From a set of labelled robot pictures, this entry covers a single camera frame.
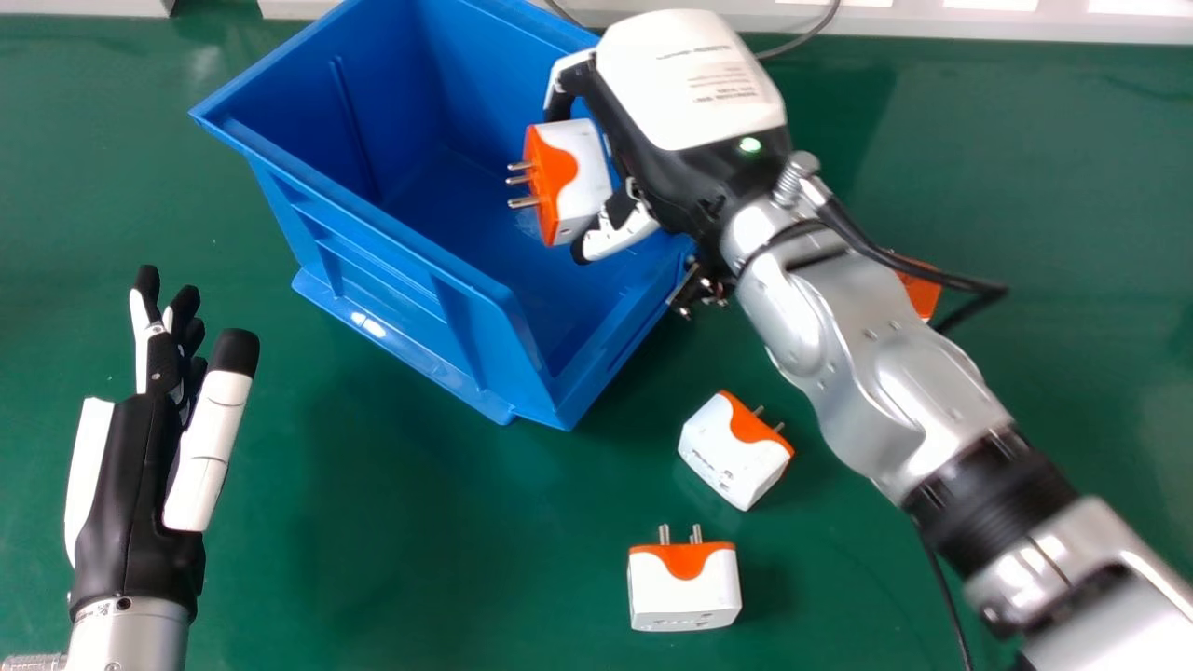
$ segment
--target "blue box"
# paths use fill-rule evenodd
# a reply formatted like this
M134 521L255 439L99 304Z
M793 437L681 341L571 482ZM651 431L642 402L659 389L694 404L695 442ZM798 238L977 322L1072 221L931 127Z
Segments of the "blue box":
M191 116L248 159L296 291L492 420L570 430L692 250L580 266L506 207L551 64L594 43L523 0L350 0Z

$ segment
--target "plug pin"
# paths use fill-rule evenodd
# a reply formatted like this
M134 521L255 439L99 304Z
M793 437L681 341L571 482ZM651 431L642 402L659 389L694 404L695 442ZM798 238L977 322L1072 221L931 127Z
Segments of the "plug pin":
M534 196L526 196L524 198L511 198L507 203L511 210L521 210L526 208L533 208L538 204L538 198Z

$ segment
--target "cable connector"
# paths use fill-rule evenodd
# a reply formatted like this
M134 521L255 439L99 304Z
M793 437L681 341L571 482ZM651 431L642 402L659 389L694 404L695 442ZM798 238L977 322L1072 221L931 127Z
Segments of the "cable connector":
M796 456L779 431L729 392L717 392L686 423L679 456L738 510L749 510L783 476Z
M737 547L704 542L700 525L688 543L670 543L659 527L659 544L630 548L626 571L630 627L637 632L694 632L728 627L742 610Z
M521 162L511 164L509 186L526 184L530 195L512 198L512 209L536 208L543 244L568 245L595 221L613 195L604 141L592 119L539 123L526 129Z

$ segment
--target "green tabletop surface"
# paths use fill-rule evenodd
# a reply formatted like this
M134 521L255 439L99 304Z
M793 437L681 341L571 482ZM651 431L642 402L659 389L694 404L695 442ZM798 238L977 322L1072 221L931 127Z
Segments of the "green tabletop surface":
M202 289L209 331L262 341L188 669L960 667L910 523L827 450L737 307L663 319L562 433L488 423L293 294L248 166L186 112L301 25L196 0L0 18L0 657L67 641L75 423L132 388L126 290L153 263L163 293ZM824 37L769 69L874 239L1012 284L957 340L1193 574L1193 51ZM748 513L675 455L722 388L798 450ZM663 522L737 543L736 624L630 630L626 549ZM1005 665L964 618L979 669Z

